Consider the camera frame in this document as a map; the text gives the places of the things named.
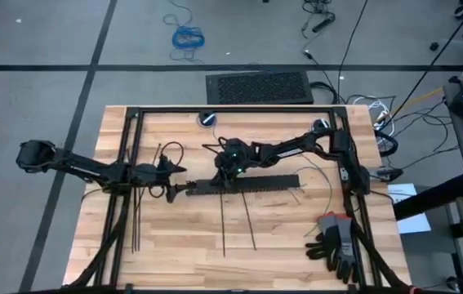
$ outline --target white paper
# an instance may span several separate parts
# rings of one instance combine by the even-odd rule
[[[411,196],[416,195],[414,184],[396,184],[388,185],[389,195],[393,198],[394,203],[399,203]],[[401,234],[419,233],[430,231],[429,221],[425,213],[411,216],[398,222],[398,231]]]

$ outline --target concrete floor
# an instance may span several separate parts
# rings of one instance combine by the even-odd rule
[[[193,25],[200,26],[206,45],[197,57],[208,65],[308,65],[301,54],[306,40],[301,26],[307,15],[301,2],[271,0],[176,0],[190,7]],[[187,15],[166,1],[111,0],[116,4],[99,63],[101,65],[191,65],[169,59],[173,27],[162,16]],[[27,139],[65,144],[87,67],[49,67],[34,71],[23,65],[89,65],[110,0],[0,0],[0,65],[20,65],[0,71],[0,293],[16,292],[26,268],[55,173],[26,175],[14,160]],[[386,65],[427,65],[435,56],[429,44],[448,38],[458,21],[457,2],[445,0],[371,0],[354,36],[346,65],[383,65],[381,71],[344,71],[341,94],[398,96],[402,102],[421,71],[386,71]],[[338,65],[363,1],[333,0],[336,22],[308,49],[317,61]],[[449,46],[437,65],[463,65],[463,47]],[[206,104],[205,71],[90,71],[91,91],[73,151],[92,156],[106,105]],[[336,84],[338,73],[328,72]],[[440,87],[458,72],[431,72],[414,96]],[[324,81],[309,71],[310,81]],[[314,91],[316,104],[329,104],[327,93]],[[434,98],[404,111],[431,106]],[[440,107],[437,114],[447,114]],[[397,123],[400,129],[407,123]],[[456,144],[452,129],[445,146]],[[443,138],[443,130],[418,122],[399,137],[392,157],[396,167],[428,154]],[[406,170],[398,182],[436,185],[463,172],[458,151],[427,159]],[[84,184],[66,177],[33,289],[59,287],[64,275]],[[443,212],[430,214],[444,223]],[[404,236],[404,247],[418,286],[441,283],[451,274],[447,265],[453,249],[440,229]],[[423,246],[426,240],[431,243]]]

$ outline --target wooden table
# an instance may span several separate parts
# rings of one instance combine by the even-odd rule
[[[379,167],[381,159],[367,108],[346,108],[361,164]],[[125,111],[125,106],[106,108],[96,144],[96,160],[111,163],[116,159]],[[278,143],[302,135],[315,119],[327,118],[321,114],[218,114],[218,122],[213,129],[200,127],[195,122],[196,116],[146,114],[137,163],[151,163],[159,143],[164,145],[176,140],[185,147],[181,166],[188,171],[174,175],[172,181],[210,179],[216,172],[214,154],[203,149],[201,144],[215,144],[214,135],[239,137],[247,143],[251,140]],[[134,132],[135,127],[130,130],[130,138]],[[165,154],[175,162],[180,156],[180,149],[172,146]],[[332,197],[326,179],[310,168],[312,165],[308,160],[321,167],[327,175],[332,185]],[[301,179],[301,190],[245,195],[256,251],[252,245],[244,199],[241,195],[223,196],[225,257],[218,195],[187,198],[181,193],[173,204],[169,204],[165,198],[151,198],[146,192],[141,206],[140,251],[131,252],[130,216],[118,286],[133,283],[136,289],[345,289],[335,273],[327,271],[325,261],[308,260],[304,248],[304,244],[312,242],[318,231],[315,230],[309,237],[304,235],[314,227],[317,216],[324,213],[329,202],[328,211],[344,212],[336,163],[306,154],[305,157],[284,159],[271,168],[250,169],[247,176],[296,171]],[[98,186],[88,185],[87,191],[96,188]],[[386,185],[382,183],[372,182],[372,189],[387,193]],[[108,201],[106,194],[96,192],[88,195],[82,203],[64,283],[75,280],[98,250]],[[389,199],[370,194],[367,196],[367,209],[376,248],[396,274],[405,283],[410,283]],[[367,281],[371,283],[369,262],[361,248]],[[106,269],[110,269],[109,260]]]

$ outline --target white cable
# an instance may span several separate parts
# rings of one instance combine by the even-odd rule
[[[353,101],[353,105],[355,105],[356,102],[358,102],[358,101],[360,101],[360,100],[362,100],[362,99],[367,99],[367,97],[366,97],[366,96],[360,96],[360,97],[356,98],[356,99]],[[369,109],[374,109],[374,108],[379,108],[379,107],[381,107],[381,108],[383,109],[383,111],[382,111],[381,114],[379,115],[379,118],[380,118],[380,116],[386,115],[386,114],[389,113],[389,109],[387,108],[387,106],[386,106],[381,100],[376,100],[376,101],[372,102],[370,105],[368,105],[367,107],[368,107]],[[378,129],[381,127],[382,124],[383,124],[383,123],[381,123],[380,125],[375,125],[375,126],[374,126],[375,129],[378,130]],[[389,136],[392,136],[393,134],[394,134],[394,119],[391,118],[391,132],[389,133]],[[380,144],[383,143],[383,142],[384,142],[384,139],[380,139],[380,140],[378,141],[377,144],[380,145]]]

